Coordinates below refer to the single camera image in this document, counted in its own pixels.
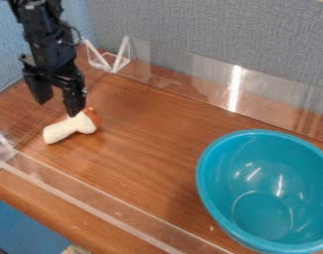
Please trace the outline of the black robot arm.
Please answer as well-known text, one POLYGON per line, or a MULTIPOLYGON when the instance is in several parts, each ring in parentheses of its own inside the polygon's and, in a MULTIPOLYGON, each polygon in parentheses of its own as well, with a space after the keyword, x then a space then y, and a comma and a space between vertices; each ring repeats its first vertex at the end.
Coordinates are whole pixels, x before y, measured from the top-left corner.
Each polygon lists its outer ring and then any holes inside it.
POLYGON ((85 107, 84 76, 76 65, 81 33, 61 19, 63 0, 5 0, 31 52, 20 54, 23 76, 39 104, 63 91, 67 113, 76 117, 85 107))

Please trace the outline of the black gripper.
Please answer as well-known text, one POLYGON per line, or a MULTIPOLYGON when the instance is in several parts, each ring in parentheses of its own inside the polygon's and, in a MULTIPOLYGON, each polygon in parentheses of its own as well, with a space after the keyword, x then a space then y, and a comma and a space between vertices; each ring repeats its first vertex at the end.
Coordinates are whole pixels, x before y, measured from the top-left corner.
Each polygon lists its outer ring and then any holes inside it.
POLYGON ((23 75, 39 104, 53 97, 52 86, 63 90, 67 113, 75 117, 85 107, 84 78, 75 60, 73 33, 80 31, 61 19, 61 6, 19 6, 17 22, 31 52, 21 54, 23 75))

